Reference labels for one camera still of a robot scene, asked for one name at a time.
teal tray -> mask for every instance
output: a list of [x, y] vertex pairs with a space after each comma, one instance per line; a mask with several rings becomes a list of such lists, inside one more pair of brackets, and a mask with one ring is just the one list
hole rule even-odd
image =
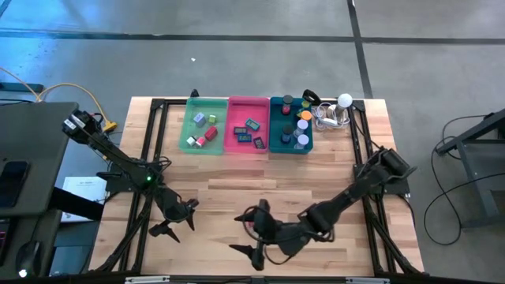
[[290, 123], [294, 129], [297, 128], [297, 122], [300, 118], [297, 116], [298, 110], [301, 108], [301, 102], [303, 99], [294, 99], [291, 103], [291, 112], [289, 115], [282, 114], [282, 98], [272, 97], [270, 99], [270, 152], [272, 153], [284, 153], [284, 154], [307, 154], [309, 153], [314, 144], [312, 142], [312, 123], [309, 123], [309, 127], [305, 130], [305, 135], [309, 137], [309, 143], [305, 146], [305, 149], [295, 149], [294, 145], [297, 143], [296, 139], [291, 137], [291, 142], [289, 144], [284, 144], [281, 141], [282, 127], [286, 123]]
[[[224, 126], [226, 124], [226, 110], [228, 109], [227, 99], [201, 99], [189, 98], [186, 103], [186, 110], [184, 114], [184, 124], [182, 125], [181, 137], [179, 139], [179, 148], [184, 153], [189, 154], [204, 154], [204, 155], [221, 155], [223, 153], [224, 141]], [[205, 115], [205, 125], [201, 128], [196, 126], [193, 120], [198, 113]], [[202, 148], [196, 146], [190, 147], [186, 140], [190, 136], [204, 137], [208, 128], [212, 126], [208, 122], [208, 116], [214, 114], [216, 116], [216, 123], [213, 125], [218, 129], [218, 135], [207, 143]]]

wooden table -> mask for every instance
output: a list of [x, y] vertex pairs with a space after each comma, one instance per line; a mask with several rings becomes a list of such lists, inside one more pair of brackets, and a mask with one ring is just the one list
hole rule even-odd
[[[132, 97], [130, 103], [121, 149], [132, 157], [140, 157], [151, 99]], [[387, 148], [394, 148], [385, 101], [367, 99], [365, 106], [372, 139]], [[281, 266], [265, 260], [264, 271], [255, 271], [245, 255], [228, 247], [229, 244], [255, 245], [242, 224], [233, 218], [242, 214], [248, 206], [256, 205], [260, 198], [269, 201], [275, 218], [297, 221], [297, 213], [313, 203], [332, 198], [350, 184], [355, 161], [349, 128], [314, 130], [314, 148], [308, 155], [187, 155], [178, 148], [184, 113], [185, 106], [170, 107], [162, 155], [173, 161], [164, 173], [167, 185], [185, 200], [197, 198], [200, 201], [194, 216], [196, 231], [191, 231], [185, 222], [171, 225], [181, 244], [168, 236], [148, 235], [143, 274], [373, 274], [361, 201], [342, 213], [335, 225], [335, 242], [311, 241], [297, 256]], [[152, 135], [150, 158], [153, 156], [158, 123], [159, 115]], [[103, 263], [122, 239], [131, 199], [131, 193], [120, 193], [105, 205], [90, 268]], [[397, 196], [386, 196], [384, 206], [391, 237], [410, 262], [422, 271], [409, 208]], [[153, 205], [150, 226], [162, 221], [161, 212]], [[381, 263], [386, 269], [381, 241], [378, 241], [378, 246]], [[129, 264], [134, 260], [136, 249], [137, 237], [133, 240]], [[268, 253], [274, 260], [285, 259], [276, 247], [268, 247]]]

green cube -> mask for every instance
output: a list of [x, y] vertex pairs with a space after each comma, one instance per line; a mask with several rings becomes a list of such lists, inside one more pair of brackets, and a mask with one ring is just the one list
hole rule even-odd
[[214, 124], [215, 123], [215, 115], [209, 115], [208, 116], [208, 122]]

concrete floor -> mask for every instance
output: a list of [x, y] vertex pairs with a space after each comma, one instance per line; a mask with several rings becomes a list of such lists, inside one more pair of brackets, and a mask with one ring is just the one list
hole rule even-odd
[[[355, 0], [355, 4], [362, 36], [505, 37], [501, 0]], [[353, 35], [346, 0], [12, 0], [0, 17], [0, 32], [35, 30]], [[133, 95], [189, 95], [193, 88], [205, 96], [301, 95], [310, 88], [324, 97], [343, 92], [364, 97], [354, 43], [2, 37], [0, 47], [1, 66], [46, 86], [81, 84], [120, 123]], [[505, 47], [364, 44], [363, 48], [372, 95], [387, 100], [398, 150], [410, 164], [419, 166], [410, 177], [410, 189], [425, 270], [438, 276], [505, 282], [504, 226], [465, 230], [461, 240], [448, 247], [431, 242], [422, 227], [426, 206], [440, 192], [429, 164], [431, 150], [450, 119], [503, 108]], [[0, 80], [10, 79], [2, 74]], [[82, 109], [95, 109], [86, 95], [69, 88], [54, 91], [48, 100], [75, 100]], [[454, 123], [448, 134], [474, 123], [477, 120]], [[93, 175], [105, 167], [89, 149], [70, 143], [58, 184], [65, 176]], [[436, 169], [446, 189], [466, 181], [461, 165], [451, 159], [437, 157]], [[452, 196], [464, 220], [479, 213], [469, 188]], [[440, 241], [456, 234], [456, 220], [445, 200], [428, 215], [428, 227]], [[68, 240], [60, 242], [72, 245]]]

cap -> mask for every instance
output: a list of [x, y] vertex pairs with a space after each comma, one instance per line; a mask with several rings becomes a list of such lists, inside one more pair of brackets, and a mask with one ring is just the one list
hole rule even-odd
[[291, 95], [284, 95], [282, 98], [282, 102], [286, 104], [291, 104], [293, 102], [293, 96]]
[[286, 135], [289, 135], [289, 134], [293, 134], [293, 126], [291, 125], [284, 125], [282, 127], [282, 133], [286, 134]]
[[301, 107], [303, 107], [303, 108], [310, 107], [310, 103], [307, 102], [306, 100], [304, 100], [303, 102], [301, 102]]
[[300, 145], [306, 145], [309, 143], [309, 137], [306, 136], [305, 134], [301, 134], [299, 137], [298, 137], [298, 143]]
[[312, 114], [308, 110], [304, 110], [301, 112], [300, 118], [306, 121], [309, 121], [312, 119]]
[[298, 127], [299, 129], [303, 129], [303, 130], [305, 130], [305, 129], [307, 129], [307, 128], [309, 127], [309, 123], [308, 123], [307, 121], [305, 121], [305, 120], [301, 119], [301, 120], [299, 120], [299, 121], [297, 122], [297, 127]]
[[353, 97], [350, 96], [349, 94], [341, 94], [339, 95], [337, 102], [339, 103], [339, 107], [342, 108], [350, 107], [350, 105], [353, 103]]

